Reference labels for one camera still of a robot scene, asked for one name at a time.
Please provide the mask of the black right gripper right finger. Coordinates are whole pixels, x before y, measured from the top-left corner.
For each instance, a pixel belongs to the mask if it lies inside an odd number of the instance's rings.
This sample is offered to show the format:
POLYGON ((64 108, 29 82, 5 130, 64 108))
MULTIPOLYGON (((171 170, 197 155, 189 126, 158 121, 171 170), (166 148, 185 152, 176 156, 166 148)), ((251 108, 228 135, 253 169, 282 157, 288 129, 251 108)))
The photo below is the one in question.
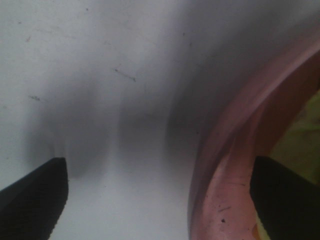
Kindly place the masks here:
POLYGON ((271 240, 320 238, 320 188, 267 156, 257 156, 250 197, 271 240))

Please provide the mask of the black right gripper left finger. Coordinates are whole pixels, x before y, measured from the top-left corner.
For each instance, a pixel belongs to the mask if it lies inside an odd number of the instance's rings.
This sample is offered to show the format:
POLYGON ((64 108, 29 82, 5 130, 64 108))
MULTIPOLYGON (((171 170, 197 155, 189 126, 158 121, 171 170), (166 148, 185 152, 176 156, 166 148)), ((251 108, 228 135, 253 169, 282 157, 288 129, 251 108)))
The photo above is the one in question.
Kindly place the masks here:
POLYGON ((67 162, 53 158, 0 191, 0 238, 47 240, 69 194, 67 162))

